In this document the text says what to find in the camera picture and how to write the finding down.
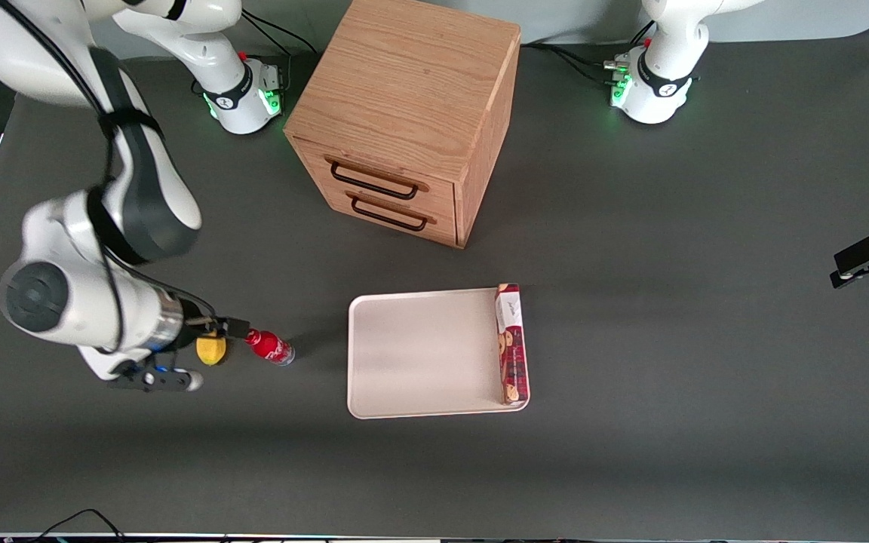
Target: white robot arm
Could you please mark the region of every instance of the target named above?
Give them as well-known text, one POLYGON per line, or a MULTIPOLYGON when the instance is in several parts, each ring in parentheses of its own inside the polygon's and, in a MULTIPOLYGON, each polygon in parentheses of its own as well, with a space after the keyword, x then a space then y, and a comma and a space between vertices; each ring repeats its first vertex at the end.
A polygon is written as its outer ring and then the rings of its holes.
MULTIPOLYGON (((100 13, 125 7, 118 0, 87 4, 100 13)), ((173 0, 130 4, 160 9, 173 0)), ((94 44, 84 4, 0 0, 0 79, 42 102, 94 108, 110 141, 107 173, 113 149, 123 162, 116 178, 29 210, 22 253, 2 278, 3 313, 32 336, 79 347, 94 373, 114 385, 199 388, 196 372, 160 364, 155 354, 210 331, 240 336, 245 323, 220 319, 196 296, 135 271, 186 253, 200 210, 131 77, 94 44), (230 323, 236 331, 224 327, 230 323)))
POLYGON ((656 22, 652 44, 639 44, 606 61, 615 71, 610 103, 645 124, 668 120, 686 103, 690 73, 710 42, 703 18, 759 4, 762 0, 643 0, 643 9, 656 22))
POLYGON ((146 8, 147 4, 138 4, 114 14, 113 20, 124 31, 147 38, 180 59, 203 87, 210 113, 227 131, 255 133, 280 114, 276 66, 256 59, 241 62, 220 34, 237 22, 241 0, 190 1, 178 20, 163 18, 163 8, 146 8))

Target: drawer handle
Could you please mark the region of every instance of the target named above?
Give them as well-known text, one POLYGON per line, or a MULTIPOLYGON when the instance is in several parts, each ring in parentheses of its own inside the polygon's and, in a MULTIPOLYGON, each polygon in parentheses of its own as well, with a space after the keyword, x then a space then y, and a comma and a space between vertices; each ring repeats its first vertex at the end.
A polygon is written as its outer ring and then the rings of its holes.
POLYGON ((380 192, 382 195, 397 198, 399 200, 410 200, 418 193, 418 185, 412 185, 411 190, 408 190, 408 192, 397 192, 397 190, 384 189, 383 186, 371 185, 371 183, 359 181, 359 179, 352 178, 352 176, 341 175, 337 173, 337 168, 339 166, 340 164, 337 164, 337 161, 332 161, 330 164, 330 175, 334 176, 334 179, 337 179, 337 181, 349 183, 349 185, 353 186, 360 186, 362 189, 380 192))
POLYGON ((358 198, 358 196, 351 196, 351 209, 355 210, 355 213, 363 214, 363 216, 369 216, 369 217, 371 217, 371 219, 377 219, 379 221, 386 222, 388 224, 393 224, 393 225, 397 226, 398 228, 404 228, 404 230, 410 230, 412 232, 420 232, 420 231, 425 229, 425 226, 428 225, 428 219, 427 219, 427 217, 424 217, 424 216, 413 217, 413 219, 419 219, 421 221, 421 224, 407 224, 406 222, 401 222, 400 220, 389 219, 388 217, 383 216, 382 214, 369 212, 369 210, 362 210, 361 207, 358 207, 358 202, 360 202, 360 201, 361 201, 361 199, 358 198))

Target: red bottle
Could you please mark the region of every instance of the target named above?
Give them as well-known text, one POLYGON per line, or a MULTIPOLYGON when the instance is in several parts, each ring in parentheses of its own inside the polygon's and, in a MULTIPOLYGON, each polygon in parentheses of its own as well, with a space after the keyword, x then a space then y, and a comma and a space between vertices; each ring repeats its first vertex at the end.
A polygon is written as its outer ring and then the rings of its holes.
POLYGON ((245 340, 254 353, 263 360, 270 360, 279 367, 293 362, 293 347, 269 331, 250 329, 245 340))

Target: dark gray table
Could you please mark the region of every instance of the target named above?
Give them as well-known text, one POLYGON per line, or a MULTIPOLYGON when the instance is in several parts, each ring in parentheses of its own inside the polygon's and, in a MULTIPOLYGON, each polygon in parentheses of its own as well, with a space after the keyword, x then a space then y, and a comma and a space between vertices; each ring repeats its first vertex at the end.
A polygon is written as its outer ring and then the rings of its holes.
MULTIPOLYGON (((204 214, 148 271, 299 360, 240 350, 196 393, 110 391, 0 315, 0 532, 92 506, 127 532, 869 541, 869 281, 828 281, 869 234, 869 33, 715 44, 659 127, 551 53, 519 70, 458 251, 331 212, 283 121, 233 137, 182 66, 135 66, 204 214), (351 299, 500 281, 524 285, 526 410, 348 414, 351 299)), ((25 210, 101 158, 90 114, 18 100, 0 274, 25 210)))

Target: green led light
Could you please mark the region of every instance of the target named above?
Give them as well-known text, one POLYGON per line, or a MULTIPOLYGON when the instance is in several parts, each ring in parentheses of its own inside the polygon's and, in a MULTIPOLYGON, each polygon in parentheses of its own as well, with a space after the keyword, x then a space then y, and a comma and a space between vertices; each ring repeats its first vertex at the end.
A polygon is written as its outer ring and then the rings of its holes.
POLYGON ((280 94, 276 90, 256 89, 259 98, 263 100, 263 105, 266 107, 266 112, 270 116, 275 116, 280 113, 280 94))
POLYGON ((631 81, 631 77, 626 75, 622 81, 619 81, 615 84, 615 89, 613 90, 613 97, 610 99, 610 105, 613 107, 622 106, 623 100, 625 100, 625 95, 628 93, 628 82, 631 81))
POLYGON ((213 104, 210 103, 210 99, 207 97, 207 93, 203 93, 203 101, 207 103, 207 107, 210 108, 210 117, 216 119, 216 111, 213 110, 213 104))

